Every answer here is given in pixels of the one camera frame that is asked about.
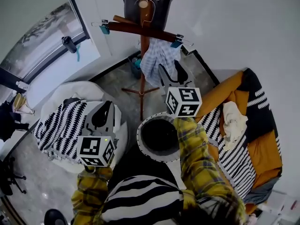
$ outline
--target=office chair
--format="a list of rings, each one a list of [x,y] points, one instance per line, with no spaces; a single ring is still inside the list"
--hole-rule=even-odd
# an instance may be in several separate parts
[[[0,189],[7,196],[13,194],[10,187],[10,185],[12,184],[15,184],[21,193],[26,194],[26,191],[22,190],[16,181],[16,179],[26,180],[26,177],[25,176],[20,177],[14,174],[14,161],[15,161],[14,157],[4,160],[4,162],[0,160],[0,176],[1,176]]]

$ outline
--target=shoe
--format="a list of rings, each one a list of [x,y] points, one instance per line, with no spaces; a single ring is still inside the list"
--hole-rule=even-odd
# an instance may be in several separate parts
[[[44,224],[45,225],[68,225],[64,215],[56,209],[50,209],[46,212],[44,218]]]

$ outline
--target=towel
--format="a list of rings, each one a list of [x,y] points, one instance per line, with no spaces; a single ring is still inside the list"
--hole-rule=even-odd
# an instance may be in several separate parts
[[[145,79],[153,87],[161,86],[161,78],[158,72],[159,64],[163,65],[169,76],[176,80],[177,70],[174,60],[180,60],[180,48],[171,47],[170,42],[156,38],[150,38],[150,44],[147,52],[141,61],[141,70]]]
[[[224,150],[228,151],[233,149],[239,141],[239,138],[246,131],[248,120],[247,116],[240,113],[235,102],[228,102],[223,104],[224,115],[224,136],[225,147]]]

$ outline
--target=white bean bag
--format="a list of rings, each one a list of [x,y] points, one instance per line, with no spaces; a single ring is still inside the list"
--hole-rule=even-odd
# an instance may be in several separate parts
[[[88,81],[64,83],[54,91],[52,96],[42,107],[41,119],[46,119],[49,116],[49,114],[53,113],[63,103],[65,99],[69,99],[74,96],[81,99],[86,99],[87,102],[101,101],[103,99],[114,102],[115,100],[112,96],[102,91],[101,88],[95,83]],[[115,105],[115,126],[113,128],[113,132],[116,134],[116,138],[119,141],[114,154],[114,158],[112,160],[112,169],[123,156],[128,142],[127,122],[124,121],[121,124],[121,118],[121,111],[118,108],[118,106]],[[80,173],[84,169],[83,165],[73,164],[65,159],[55,159],[52,162],[71,173]]]

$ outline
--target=white wall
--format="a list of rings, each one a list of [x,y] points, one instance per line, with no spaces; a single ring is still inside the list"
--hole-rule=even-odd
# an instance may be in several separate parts
[[[91,3],[86,1],[80,9],[101,57],[106,59],[82,75],[92,75],[126,57],[134,50],[137,39],[136,35],[114,31],[104,36],[98,28],[90,26],[90,22],[111,21],[113,15],[123,15],[122,0]],[[165,29],[193,41],[221,81],[246,67],[257,74],[274,113],[282,147],[283,177],[275,189],[297,197],[299,24],[300,0],[174,0]]]
[[[40,19],[68,0],[0,0],[0,62]]]

